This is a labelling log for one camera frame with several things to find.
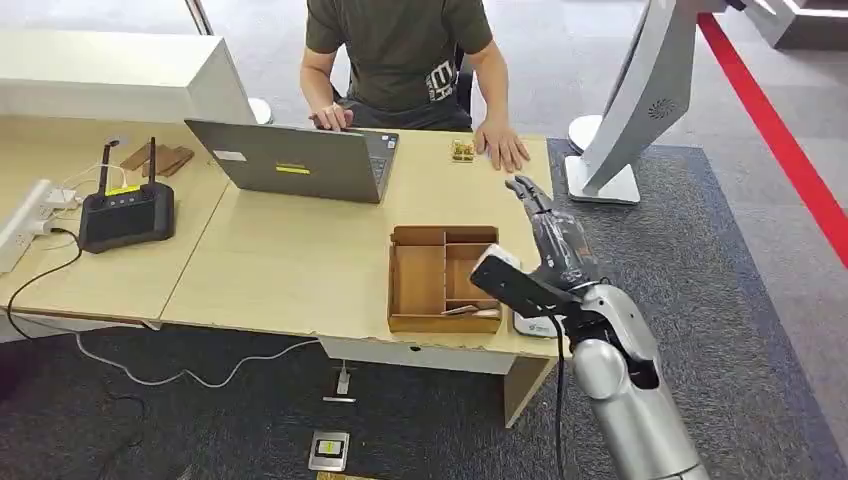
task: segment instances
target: white power strip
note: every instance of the white power strip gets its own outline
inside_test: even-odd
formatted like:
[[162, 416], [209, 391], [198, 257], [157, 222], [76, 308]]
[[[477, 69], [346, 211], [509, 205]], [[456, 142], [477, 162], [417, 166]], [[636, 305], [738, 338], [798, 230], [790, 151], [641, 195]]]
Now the white power strip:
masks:
[[39, 180], [0, 231], [0, 273], [11, 272], [33, 238], [50, 232], [53, 209], [73, 208], [74, 192], [54, 190], [50, 180]]

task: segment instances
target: man's arm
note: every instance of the man's arm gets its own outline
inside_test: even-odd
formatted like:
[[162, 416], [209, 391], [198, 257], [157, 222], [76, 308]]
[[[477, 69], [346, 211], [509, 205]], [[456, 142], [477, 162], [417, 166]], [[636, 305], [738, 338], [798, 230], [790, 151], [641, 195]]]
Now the man's arm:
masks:
[[492, 40], [483, 50], [469, 55], [480, 92], [486, 100], [486, 119], [474, 136], [477, 153], [489, 150], [492, 165], [500, 170], [521, 170], [522, 161], [530, 155], [518, 135], [509, 126], [509, 74], [498, 45]]
[[353, 112], [333, 101], [330, 74], [335, 61], [336, 52], [318, 53], [305, 48], [300, 63], [300, 89], [312, 111], [309, 118], [315, 126], [339, 131], [353, 122]]

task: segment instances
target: man's right hand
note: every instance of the man's right hand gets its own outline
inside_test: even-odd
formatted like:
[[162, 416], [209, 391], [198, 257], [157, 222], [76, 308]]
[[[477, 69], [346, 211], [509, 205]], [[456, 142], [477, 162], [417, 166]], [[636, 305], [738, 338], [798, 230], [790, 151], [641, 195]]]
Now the man's right hand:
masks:
[[315, 128], [340, 132], [353, 124], [353, 110], [345, 110], [341, 105], [333, 103], [313, 112], [309, 119]]

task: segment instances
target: antenna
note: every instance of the antenna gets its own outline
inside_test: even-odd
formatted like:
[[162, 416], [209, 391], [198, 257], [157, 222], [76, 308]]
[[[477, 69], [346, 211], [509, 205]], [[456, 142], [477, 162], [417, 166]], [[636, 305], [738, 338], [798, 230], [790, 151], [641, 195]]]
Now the antenna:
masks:
[[150, 137], [150, 173], [147, 182], [150, 185], [156, 183], [156, 137]]
[[112, 147], [118, 146], [119, 143], [117, 140], [112, 140], [103, 145], [103, 160], [100, 161], [100, 186], [97, 188], [97, 193], [100, 195], [106, 194], [106, 184], [109, 183], [109, 152]]

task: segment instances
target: gray carpet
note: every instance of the gray carpet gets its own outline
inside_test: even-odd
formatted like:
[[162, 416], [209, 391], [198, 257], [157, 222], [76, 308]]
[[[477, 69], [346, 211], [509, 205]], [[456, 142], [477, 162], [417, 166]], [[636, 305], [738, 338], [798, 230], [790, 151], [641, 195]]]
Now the gray carpet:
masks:
[[[637, 174], [637, 207], [564, 198], [562, 141], [551, 141], [556, 192], [584, 222], [605, 273], [641, 306], [661, 340], [664, 371], [714, 479], [846, 478], [845, 465], [703, 152], [653, 147]], [[168, 327], [87, 333], [137, 375], [181, 366], [219, 381], [243, 355], [288, 337]], [[223, 389], [187, 380], [135, 385], [81, 357], [71, 338], [0, 345], [0, 478], [91, 479], [132, 433], [143, 397], [144, 441], [108, 478], [311, 479], [314, 429], [351, 432], [348, 472], [380, 479], [554, 479], [554, 377], [516, 427], [502, 425], [494, 376], [358, 364], [355, 405], [321, 402], [332, 381], [319, 347], [248, 364]], [[614, 478], [597, 428], [569, 382], [563, 430], [569, 479]]]

